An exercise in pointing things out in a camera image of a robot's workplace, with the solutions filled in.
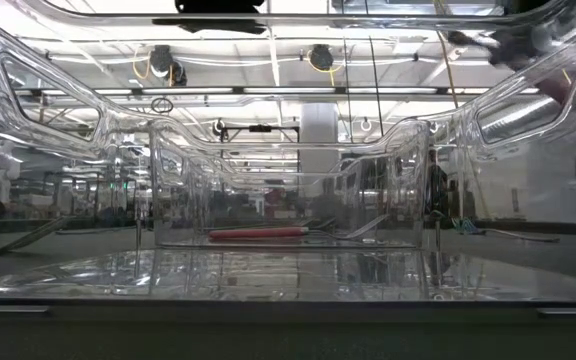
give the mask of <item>person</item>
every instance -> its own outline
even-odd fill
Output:
[[[428,151],[428,180],[426,181],[426,214],[439,211],[446,214],[448,175],[437,164],[437,150]]]

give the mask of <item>floor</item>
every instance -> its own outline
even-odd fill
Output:
[[[129,251],[135,248],[135,230],[89,235],[52,234],[13,253],[0,256],[0,276],[17,271],[86,257]],[[23,235],[0,235],[0,246]],[[424,234],[426,245],[434,232]],[[154,247],[152,232],[145,231],[142,248]],[[503,235],[464,236],[453,230],[442,232],[442,249],[514,265],[548,270],[576,277],[576,236],[561,236],[555,244],[516,240]]]

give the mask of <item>red handle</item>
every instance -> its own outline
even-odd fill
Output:
[[[306,227],[261,228],[261,229],[233,229],[213,230],[208,236],[213,239],[241,239],[241,238],[269,238],[302,236],[308,233]]]

